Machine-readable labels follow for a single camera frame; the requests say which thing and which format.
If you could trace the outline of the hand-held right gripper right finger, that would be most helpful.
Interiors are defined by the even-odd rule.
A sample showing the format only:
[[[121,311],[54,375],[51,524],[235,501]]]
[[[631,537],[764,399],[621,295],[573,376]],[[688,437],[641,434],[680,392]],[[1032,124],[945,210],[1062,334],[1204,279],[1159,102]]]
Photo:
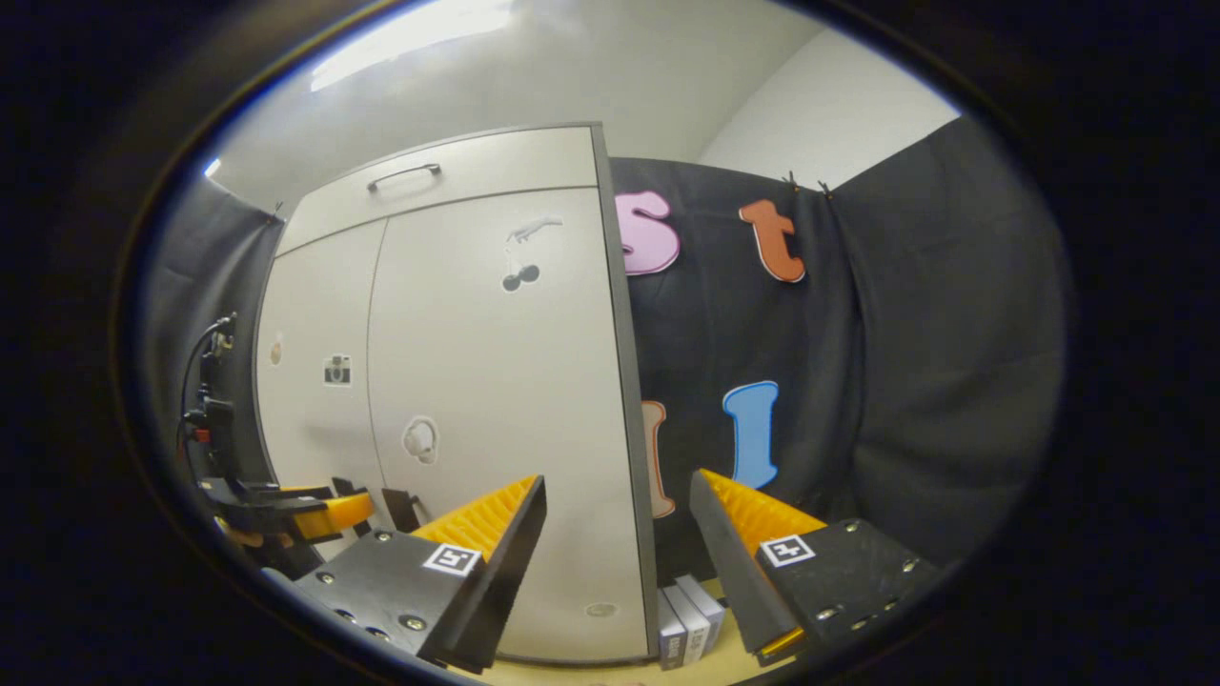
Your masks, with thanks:
[[[691,511],[743,647],[762,666],[852,651],[942,579],[863,518],[827,524],[706,469],[692,474]]]

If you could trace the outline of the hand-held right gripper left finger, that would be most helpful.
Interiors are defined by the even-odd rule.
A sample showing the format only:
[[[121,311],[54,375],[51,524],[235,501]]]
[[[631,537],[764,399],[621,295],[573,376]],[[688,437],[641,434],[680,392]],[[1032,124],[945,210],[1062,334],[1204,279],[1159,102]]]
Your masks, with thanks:
[[[497,660],[547,518],[540,474],[479,496],[412,533],[375,530],[294,582],[348,634],[436,666]]]

